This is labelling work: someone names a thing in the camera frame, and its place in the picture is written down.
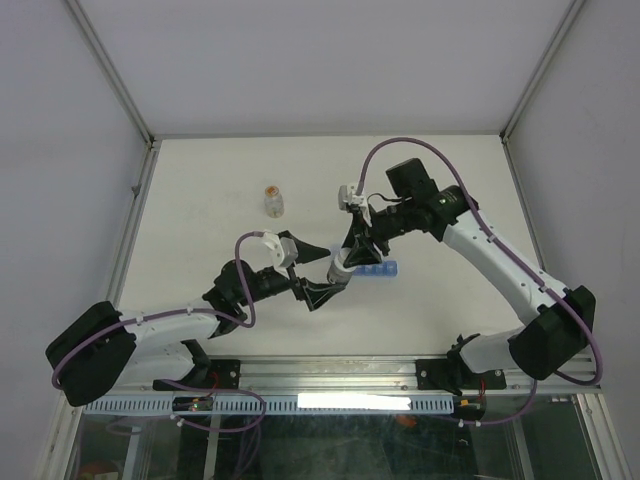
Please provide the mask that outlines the white vitamin B bottle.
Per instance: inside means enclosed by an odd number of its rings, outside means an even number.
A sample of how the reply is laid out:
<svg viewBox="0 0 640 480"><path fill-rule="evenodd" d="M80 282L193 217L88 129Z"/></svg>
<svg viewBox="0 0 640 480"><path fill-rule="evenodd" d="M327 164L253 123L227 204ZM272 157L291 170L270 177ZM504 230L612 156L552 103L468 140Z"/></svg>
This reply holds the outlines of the white vitamin B bottle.
<svg viewBox="0 0 640 480"><path fill-rule="evenodd" d="M330 284L334 285L346 285L350 282L354 267L346 267L344 265L348 255L350 253L349 248L341 248L334 256L329 266L326 278Z"/></svg>

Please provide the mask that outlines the blue weekly pill organizer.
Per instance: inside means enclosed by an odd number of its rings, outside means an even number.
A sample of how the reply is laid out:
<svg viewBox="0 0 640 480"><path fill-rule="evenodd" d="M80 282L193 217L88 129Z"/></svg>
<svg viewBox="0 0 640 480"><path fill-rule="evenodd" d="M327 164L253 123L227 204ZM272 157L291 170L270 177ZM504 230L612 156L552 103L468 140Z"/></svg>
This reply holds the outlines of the blue weekly pill organizer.
<svg viewBox="0 0 640 480"><path fill-rule="evenodd" d="M335 246L331 249L333 256L341 249L341 247ZM383 260L377 265L367 265L355 267L355 271L352 277L379 277L379 278L393 278L398 275L399 266L396 260Z"/></svg>

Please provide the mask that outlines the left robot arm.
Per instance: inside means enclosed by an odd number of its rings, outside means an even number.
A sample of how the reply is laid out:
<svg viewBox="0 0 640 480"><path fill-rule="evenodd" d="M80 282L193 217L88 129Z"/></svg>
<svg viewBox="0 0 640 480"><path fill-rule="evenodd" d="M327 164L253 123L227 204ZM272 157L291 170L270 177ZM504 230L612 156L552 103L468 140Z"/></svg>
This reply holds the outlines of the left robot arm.
<svg viewBox="0 0 640 480"><path fill-rule="evenodd" d="M255 328L257 303L283 293L309 311L324 306L346 286L311 282L295 268L329 254L288 231L249 231L236 240L233 259L212 288L194 301L130 315L108 300L97 302L47 346L52 386L78 407L129 384L214 385L202 341Z"/></svg>

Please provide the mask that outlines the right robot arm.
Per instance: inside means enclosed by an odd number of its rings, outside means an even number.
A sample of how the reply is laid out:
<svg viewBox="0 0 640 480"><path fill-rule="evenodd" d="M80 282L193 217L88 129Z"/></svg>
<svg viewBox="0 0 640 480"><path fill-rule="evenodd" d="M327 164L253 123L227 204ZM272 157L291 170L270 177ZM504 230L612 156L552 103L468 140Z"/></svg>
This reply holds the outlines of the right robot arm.
<svg viewBox="0 0 640 480"><path fill-rule="evenodd" d="M545 380L587 347L596 300L586 287L570 289L521 258L475 201L456 185L439 189L419 159L402 162L386 175L398 199L382 211L369 205L357 184L340 187L338 205L352 221L328 280L348 283L357 268L380 264L391 240L420 231L470 262L522 323L499 334L459 336L445 360L427 370L436 387L459 395L482 374L512 368Z"/></svg>

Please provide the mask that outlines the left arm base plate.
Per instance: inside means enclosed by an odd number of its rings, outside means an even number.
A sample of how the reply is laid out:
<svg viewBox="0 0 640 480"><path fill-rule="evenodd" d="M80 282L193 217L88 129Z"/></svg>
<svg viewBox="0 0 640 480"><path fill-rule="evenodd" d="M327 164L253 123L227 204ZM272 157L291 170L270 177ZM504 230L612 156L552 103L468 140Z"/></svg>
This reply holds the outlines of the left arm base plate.
<svg viewBox="0 0 640 480"><path fill-rule="evenodd" d="M157 379L152 386L155 391L176 391L174 383L186 387L189 391L204 389L237 390L241 378L239 359L213 358L205 366L196 365L186 375L178 379Z"/></svg>

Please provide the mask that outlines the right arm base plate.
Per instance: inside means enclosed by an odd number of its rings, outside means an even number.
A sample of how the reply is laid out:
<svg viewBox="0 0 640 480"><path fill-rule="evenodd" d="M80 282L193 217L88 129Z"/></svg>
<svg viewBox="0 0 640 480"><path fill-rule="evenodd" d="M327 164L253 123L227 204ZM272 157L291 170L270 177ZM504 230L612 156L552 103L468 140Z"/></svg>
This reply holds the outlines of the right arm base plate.
<svg viewBox="0 0 640 480"><path fill-rule="evenodd" d="M471 372L463 364L446 358L415 361L419 390L444 390L461 395L463 390L496 390L507 388L504 372L491 370L481 374Z"/></svg>

